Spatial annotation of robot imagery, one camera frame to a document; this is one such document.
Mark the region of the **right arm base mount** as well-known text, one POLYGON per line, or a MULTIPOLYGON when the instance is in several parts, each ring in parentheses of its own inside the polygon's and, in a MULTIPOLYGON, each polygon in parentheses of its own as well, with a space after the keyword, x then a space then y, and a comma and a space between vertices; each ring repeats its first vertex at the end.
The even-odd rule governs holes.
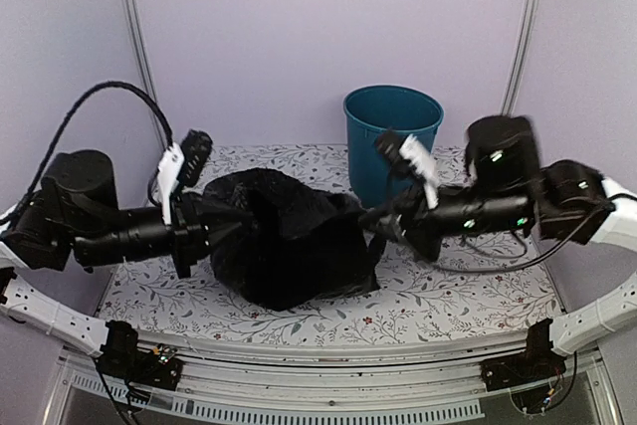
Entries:
POLYGON ((522 351, 480 363, 481 378, 488 391, 549 379, 566 372, 566 358, 552 351, 549 338, 552 323, 553 319, 543 319, 532 325, 522 351))

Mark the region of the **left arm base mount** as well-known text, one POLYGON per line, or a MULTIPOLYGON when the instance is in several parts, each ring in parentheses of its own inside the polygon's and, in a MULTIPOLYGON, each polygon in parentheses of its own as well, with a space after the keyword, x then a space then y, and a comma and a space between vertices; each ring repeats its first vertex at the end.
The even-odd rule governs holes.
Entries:
POLYGON ((138 333, 127 322, 106 322, 106 342, 100 346, 97 372, 118 378, 126 384, 140 384, 175 391, 181 378, 183 361, 177 349, 160 343, 149 350, 138 346, 138 333))

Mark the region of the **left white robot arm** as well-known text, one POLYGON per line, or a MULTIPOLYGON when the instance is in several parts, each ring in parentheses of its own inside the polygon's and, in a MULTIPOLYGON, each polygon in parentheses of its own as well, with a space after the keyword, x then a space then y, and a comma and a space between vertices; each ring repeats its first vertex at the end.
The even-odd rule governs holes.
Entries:
POLYGON ((159 205, 121 210, 107 155, 89 149, 58 154, 40 190, 5 216, 10 224, 1 229, 2 313, 90 357, 103 355, 116 342, 107 356, 110 364, 127 379, 140 378, 148 360, 124 341, 134 335, 128 323, 109 325, 75 311, 38 291, 20 273, 61 271, 70 258, 93 268, 169 256, 178 277, 189 277, 192 265, 253 219, 247 211, 184 191, 205 159, 198 154, 189 163, 179 145, 171 144, 156 169, 159 205))

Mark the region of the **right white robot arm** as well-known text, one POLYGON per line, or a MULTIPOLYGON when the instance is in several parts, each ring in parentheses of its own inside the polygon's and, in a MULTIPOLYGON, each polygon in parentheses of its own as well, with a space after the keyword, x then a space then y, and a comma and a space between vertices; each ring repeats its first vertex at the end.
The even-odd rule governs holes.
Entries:
POLYGON ((531 120, 492 115, 467 129, 468 186, 441 183, 433 156, 413 135, 387 130, 375 141, 392 175, 414 184, 365 213, 361 225, 432 264, 447 237, 538 229, 554 246, 599 243, 636 248, 636 196, 573 160, 541 166, 531 120))

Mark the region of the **black plastic trash bag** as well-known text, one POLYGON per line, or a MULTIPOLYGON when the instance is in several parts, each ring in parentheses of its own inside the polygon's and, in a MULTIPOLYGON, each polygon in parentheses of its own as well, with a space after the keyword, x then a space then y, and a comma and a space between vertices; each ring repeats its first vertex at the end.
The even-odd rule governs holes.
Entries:
POLYGON ((386 241, 365 238, 365 210, 352 195, 251 168, 210 181, 203 196, 252 216, 210 255, 215 279, 249 303, 281 312, 378 290, 386 241))

